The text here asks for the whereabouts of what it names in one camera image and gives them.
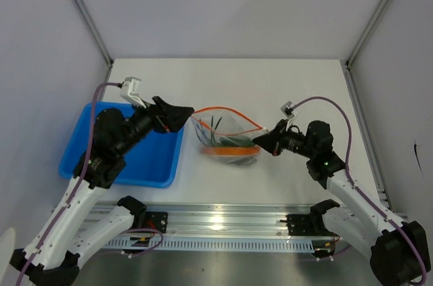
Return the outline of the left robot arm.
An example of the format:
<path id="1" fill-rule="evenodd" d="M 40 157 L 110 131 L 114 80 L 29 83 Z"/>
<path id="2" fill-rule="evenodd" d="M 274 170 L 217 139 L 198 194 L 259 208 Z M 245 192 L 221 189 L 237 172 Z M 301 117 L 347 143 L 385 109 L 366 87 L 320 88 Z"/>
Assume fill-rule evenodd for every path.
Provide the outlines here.
<path id="1" fill-rule="evenodd" d="M 10 265 L 33 285 L 71 285 L 80 269 L 107 242 L 121 233 L 156 234 L 147 221 L 147 207 L 132 196 L 121 198 L 97 224 L 80 233 L 94 205 L 125 169 L 126 155 L 151 133 L 177 133 L 194 113 L 159 96 L 133 106 L 126 117 L 117 108 L 95 113 L 91 108 L 89 140 L 67 190 L 49 220 L 25 248 L 14 250 Z"/>

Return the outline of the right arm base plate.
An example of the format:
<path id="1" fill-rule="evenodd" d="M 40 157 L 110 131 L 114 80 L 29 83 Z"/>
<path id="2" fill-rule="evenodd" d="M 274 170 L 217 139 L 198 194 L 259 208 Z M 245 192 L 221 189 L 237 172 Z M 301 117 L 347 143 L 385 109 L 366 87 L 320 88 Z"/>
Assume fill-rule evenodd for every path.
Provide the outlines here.
<path id="1" fill-rule="evenodd" d="M 303 237 L 325 234 L 310 214 L 288 214 L 280 222 L 286 225 L 289 236 Z"/>

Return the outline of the clear zip bag orange zipper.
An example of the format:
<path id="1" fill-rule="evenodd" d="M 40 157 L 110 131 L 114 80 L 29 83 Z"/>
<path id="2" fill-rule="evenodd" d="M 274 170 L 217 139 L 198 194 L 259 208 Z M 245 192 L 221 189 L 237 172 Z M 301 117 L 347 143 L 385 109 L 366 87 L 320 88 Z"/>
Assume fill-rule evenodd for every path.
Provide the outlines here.
<path id="1" fill-rule="evenodd" d="M 253 139 L 267 129 L 245 114 L 224 106 L 211 106 L 191 115 L 200 153 L 232 166 L 251 166 L 257 162 L 260 147 Z"/>

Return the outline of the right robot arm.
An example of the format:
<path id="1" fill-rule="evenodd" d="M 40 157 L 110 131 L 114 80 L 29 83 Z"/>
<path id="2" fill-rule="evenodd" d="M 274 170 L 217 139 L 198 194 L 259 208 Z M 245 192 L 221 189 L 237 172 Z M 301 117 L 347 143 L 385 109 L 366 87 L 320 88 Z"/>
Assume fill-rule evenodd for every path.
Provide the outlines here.
<path id="1" fill-rule="evenodd" d="M 306 133 L 301 133 L 280 120 L 273 130 L 253 141 L 273 156 L 288 150 L 306 157 L 312 179 L 338 198 L 311 207 L 309 226 L 314 233 L 329 231 L 345 239 L 366 257 L 382 285 L 424 285 L 432 267 L 423 226 L 405 222 L 370 198 L 360 182 L 349 176 L 346 163 L 333 150 L 329 124 L 312 121 Z"/>

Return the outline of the green toy cucumber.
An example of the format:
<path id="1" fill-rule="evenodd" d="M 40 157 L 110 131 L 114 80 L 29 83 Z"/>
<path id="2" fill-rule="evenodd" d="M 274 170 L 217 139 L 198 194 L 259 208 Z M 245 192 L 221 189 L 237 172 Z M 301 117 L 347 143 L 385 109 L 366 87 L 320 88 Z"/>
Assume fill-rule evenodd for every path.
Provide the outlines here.
<path id="1" fill-rule="evenodd" d="M 227 136 L 219 139 L 218 145 L 220 147 L 254 147 L 252 140 L 246 136 Z"/>

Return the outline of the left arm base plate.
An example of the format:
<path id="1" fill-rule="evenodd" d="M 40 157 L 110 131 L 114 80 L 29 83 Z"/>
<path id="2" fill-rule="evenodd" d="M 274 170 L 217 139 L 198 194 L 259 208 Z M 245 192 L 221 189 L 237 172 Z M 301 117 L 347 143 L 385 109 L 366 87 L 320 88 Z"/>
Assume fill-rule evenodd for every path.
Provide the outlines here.
<path id="1" fill-rule="evenodd" d="M 168 226 L 168 212 L 146 212 L 143 228 L 165 233 Z"/>

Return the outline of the green toy scallion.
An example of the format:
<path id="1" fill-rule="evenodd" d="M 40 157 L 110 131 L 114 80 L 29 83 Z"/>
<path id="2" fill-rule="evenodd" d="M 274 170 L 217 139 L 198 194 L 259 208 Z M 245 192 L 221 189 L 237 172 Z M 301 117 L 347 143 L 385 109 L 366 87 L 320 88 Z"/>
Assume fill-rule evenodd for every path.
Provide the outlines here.
<path id="1" fill-rule="evenodd" d="M 216 122 L 214 121 L 214 116 L 211 117 L 210 121 L 210 146 L 215 147 L 217 145 L 216 141 L 216 132 L 219 124 L 221 123 L 221 120 L 223 118 L 220 117 Z"/>

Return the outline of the grey toy fish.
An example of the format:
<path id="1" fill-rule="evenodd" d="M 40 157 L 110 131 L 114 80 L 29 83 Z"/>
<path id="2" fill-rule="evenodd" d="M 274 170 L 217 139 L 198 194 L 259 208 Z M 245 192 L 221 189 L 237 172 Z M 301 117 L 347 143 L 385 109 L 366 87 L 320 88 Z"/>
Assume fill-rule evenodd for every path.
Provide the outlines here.
<path id="1" fill-rule="evenodd" d="M 240 158 L 228 158 L 223 161 L 225 164 L 232 166 L 252 166 L 257 163 L 257 158 L 255 157 L 240 157 Z"/>

